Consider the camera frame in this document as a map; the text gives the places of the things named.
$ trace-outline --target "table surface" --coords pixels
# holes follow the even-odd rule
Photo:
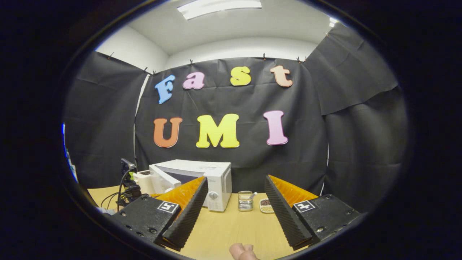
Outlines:
[[[88,189],[88,192],[100,205],[105,197],[118,192],[118,188]],[[209,211],[207,207],[202,207],[184,248],[181,252],[171,251],[200,260],[232,260],[229,247],[233,243],[242,243],[254,245],[255,255],[259,259],[270,260],[305,249],[294,251],[287,243],[276,215],[260,211],[258,203],[263,198],[267,198],[265,193],[254,197],[252,211],[237,209],[237,193],[231,194],[224,212]],[[107,207],[107,199],[103,207],[116,210],[115,200],[116,197]]]

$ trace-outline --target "orange foam letter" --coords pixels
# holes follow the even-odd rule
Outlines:
[[[290,74],[288,69],[284,69],[281,65],[276,66],[269,70],[270,72],[274,73],[274,77],[276,78],[276,82],[281,87],[290,87],[292,86],[293,82],[291,80],[287,80],[286,74]]]
[[[167,122],[165,118],[157,118],[154,120],[154,143],[160,147],[168,148],[172,147],[178,141],[178,132],[180,130],[180,123],[183,121],[182,118],[172,118],[170,123],[172,124],[172,132],[170,139],[164,139],[164,125]]]

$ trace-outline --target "black backdrop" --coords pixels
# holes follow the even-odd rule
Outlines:
[[[93,52],[70,88],[64,110],[66,148],[85,188],[115,186],[120,159],[134,161],[133,123],[143,70]]]
[[[323,193],[370,210],[399,173],[408,142],[404,97],[384,59],[336,24],[305,62],[329,142]]]
[[[279,86],[270,68],[290,70],[289,88]],[[250,68],[252,81],[232,86],[234,67]],[[184,89],[186,75],[205,74],[202,89]],[[172,97],[159,104],[154,86],[173,74]],[[120,181],[120,158],[134,160],[133,122],[139,170],[156,162],[185,159],[230,161],[233,192],[263,191],[272,174],[313,193],[330,192],[359,211],[369,210],[395,179],[406,146],[407,118],[396,79],[380,55],[352,30],[336,24],[305,62],[235,58],[169,69],[148,79],[139,68],[93,53],[74,82],[65,115],[66,142],[80,183],[87,188]],[[282,110],[288,143],[266,144],[263,113]],[[239,115],[238,148],[197,148],[197,117],[216,124]],[[175,146],[153,141],[153,121],[182,117]],[[169,138],[171,124],[165,124]],[[329,143],[329,165],[327,153]]]

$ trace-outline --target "finger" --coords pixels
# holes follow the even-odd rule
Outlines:
[[[242,253],[238,260],[258,260],[253,251],[245,251]]]
[[[239,256],[244,253],[244,247],[242,246],[242,243],[234,243],[230,246],[230,253],[234,260],[239,260]]]
[[[254,250],[254,245],[244,245],[244,250],[245,251],[253,251]]]

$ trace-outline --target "white ceiling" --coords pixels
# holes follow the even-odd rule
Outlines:
[[[171,0],[129,24],[168,55],[205,43],[243,37],[280,37],[319,43],[329,17],[298,0],[261,0],[261,9],[236,9],[187,21],[176,9],[193,0]]]

